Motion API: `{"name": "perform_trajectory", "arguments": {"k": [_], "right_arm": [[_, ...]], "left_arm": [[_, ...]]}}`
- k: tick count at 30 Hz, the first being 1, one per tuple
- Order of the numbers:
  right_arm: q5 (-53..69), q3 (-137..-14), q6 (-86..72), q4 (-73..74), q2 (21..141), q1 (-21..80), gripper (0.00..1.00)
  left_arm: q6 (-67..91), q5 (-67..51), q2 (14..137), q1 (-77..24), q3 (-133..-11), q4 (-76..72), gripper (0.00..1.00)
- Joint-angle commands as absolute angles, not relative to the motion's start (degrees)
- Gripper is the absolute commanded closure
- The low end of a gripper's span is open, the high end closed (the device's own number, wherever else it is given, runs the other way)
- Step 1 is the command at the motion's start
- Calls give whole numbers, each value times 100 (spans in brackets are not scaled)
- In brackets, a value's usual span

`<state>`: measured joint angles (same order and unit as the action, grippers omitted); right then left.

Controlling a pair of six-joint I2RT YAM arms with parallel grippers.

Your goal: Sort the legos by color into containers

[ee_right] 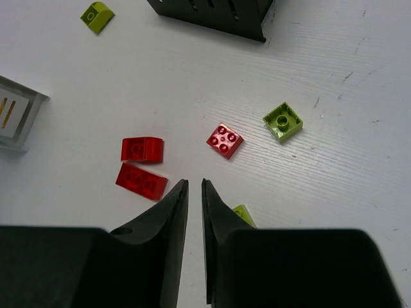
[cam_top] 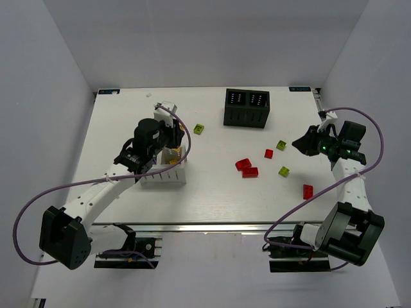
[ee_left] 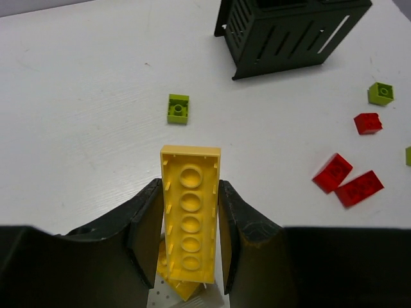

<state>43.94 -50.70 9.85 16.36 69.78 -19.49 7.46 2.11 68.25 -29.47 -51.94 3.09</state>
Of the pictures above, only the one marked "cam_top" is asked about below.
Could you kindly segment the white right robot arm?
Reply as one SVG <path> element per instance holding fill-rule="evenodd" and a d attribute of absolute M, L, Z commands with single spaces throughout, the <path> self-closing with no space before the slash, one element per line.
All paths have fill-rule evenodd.
<path fill-rule="evenodd" d="M 263 249 L 274 259 L 299 257 L 308 263 L 316 253 L 333 256 L 361 266 L 368 259 L 385 221 L 368 202 L 363 174 L 365 155 L 360 153 L 363 125 L 346 121 L 337 132 L 333 124 L 311 126 L 292 142 L 305 157 L 327 156 L 337 190 L 334 203 L 324 208 L 326 218 L 320 225 L 307 219 L 297 224 L 290 237 L 264 236 Z M 280 225 L 286 218 L 322 195 L 315 186 L 317 175 L 306 160 L 299 160 L 299 170 L 253 166 L 248 160 L 236 163 L 237 173 L 228 172 L 218 158 L 206 158 L 188 169 L 189 190 L 194 204 L 210 198 L 213 218 L 234 214 L 240 219 L 259 217 Z"/>

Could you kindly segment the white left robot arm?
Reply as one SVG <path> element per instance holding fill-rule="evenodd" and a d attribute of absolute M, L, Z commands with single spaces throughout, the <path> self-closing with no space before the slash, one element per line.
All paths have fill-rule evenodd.
<path fill-rule="evenodd" d="M 92 184 L 77 199 L 61 208 L 49 207 L 42 217 L 40 249 L 68 269 L 75 270 L 95 253 L 130 254 L 135 231 L 121 223 L 95 226 L 96 218 L 123 192 L 138 182 L 138 175 L 151 170 L 164 149 L 181 145 L 183 130 L 176 119 L 170 123 L 140 120 L 102 182 Z"/>

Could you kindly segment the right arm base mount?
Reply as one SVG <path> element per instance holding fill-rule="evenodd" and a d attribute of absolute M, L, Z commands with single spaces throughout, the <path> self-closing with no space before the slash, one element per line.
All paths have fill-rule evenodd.
<path fill-rule="evenodd" d="M 292 247 L 265 243 L 262 251 L 268 253 L 271 273 L 320 273 L 331 271 L 329 257 L 322 252 L 294 248 L 309 247 L 301 241 L 302 223 L 293 226 L 293 230 L 271 232 L 267 239 L 279 244 L 290 244 Z"/>

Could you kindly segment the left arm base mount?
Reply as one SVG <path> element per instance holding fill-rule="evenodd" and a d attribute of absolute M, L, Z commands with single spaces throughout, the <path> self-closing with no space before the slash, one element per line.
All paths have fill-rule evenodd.
<path fill-rule="evenodd" d="M 156 233 L 138 232 L 125 253 L 99 253 L 94 260 L 96 269 L 154 270 L 162 253 L 162 237 Z"/>

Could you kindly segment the yellow long lego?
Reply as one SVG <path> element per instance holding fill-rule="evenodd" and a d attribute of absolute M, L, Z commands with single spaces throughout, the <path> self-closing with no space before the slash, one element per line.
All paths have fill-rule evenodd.
<path fill-rule="evenodd" d="M 173 146 L 172 149 L 178 150 L 181 147 L 182 139 L 185 136 L 184 130 L 180 126 L 174 128 Z"/>

